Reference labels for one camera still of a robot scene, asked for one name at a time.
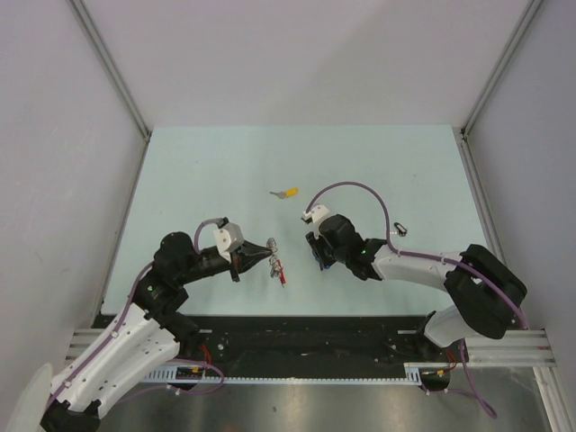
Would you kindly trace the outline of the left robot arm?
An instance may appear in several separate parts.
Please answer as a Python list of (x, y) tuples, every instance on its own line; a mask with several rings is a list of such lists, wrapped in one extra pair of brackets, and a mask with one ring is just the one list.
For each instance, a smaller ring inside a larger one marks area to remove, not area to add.
[(146, 375), (199, 348), (199, 328), (180, 313), (185, 287), (219, 274), (238, 281), (273, 254), (245, 240), (239, 226), (215, 231), (215, 244), (198, 249), (184, 232), (160, 242), (151, 263), (136, 277), (121, 311), (100, 336), (51, 382), (40, 420), (46, 431), (95, 431), (102, 419)]

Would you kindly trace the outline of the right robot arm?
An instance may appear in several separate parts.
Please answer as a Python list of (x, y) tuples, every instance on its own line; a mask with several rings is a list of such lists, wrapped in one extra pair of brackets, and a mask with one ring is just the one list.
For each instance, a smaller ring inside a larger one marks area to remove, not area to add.
[(455, 254), (393, 251), (390, 242), (362, 238), (353, 223), (324, 207), (302, 219), (305, 236), (322, 270), (336, 263), (367, 281), (403, 281), (447, 293), (452, 305), (430, 312), (414, 336), (417, 354), (436, 361), (454, 342), (471, 336), (504, 337), (526, 298), (527, 288), (486, 247), (471, 244)]

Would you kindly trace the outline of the yellow tagged key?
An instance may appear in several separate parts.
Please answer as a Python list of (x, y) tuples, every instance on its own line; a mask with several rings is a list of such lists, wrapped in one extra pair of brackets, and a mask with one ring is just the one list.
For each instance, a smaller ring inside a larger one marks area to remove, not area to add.
[(271, 195), (276, 196), (279, 199), (285, 199), (295, 196), (299, 192), (299, 189), (294, 187), (285, 191), (280, 192), (270, 192)]

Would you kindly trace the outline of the red handled key organizer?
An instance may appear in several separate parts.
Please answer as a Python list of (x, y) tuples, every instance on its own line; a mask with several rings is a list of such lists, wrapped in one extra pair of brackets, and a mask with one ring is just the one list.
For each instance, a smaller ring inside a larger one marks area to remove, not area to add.
[(271, 251), (271, 255), (268, 258), (270, 265), (270, 277), (272, 279), (277, 279), (282, 287), (286, 286), (286, 277), (284, 274), (284, 267), (277, 255), (277, 245), (274, 238), (269, 238), (266, 241), (266, 246)]

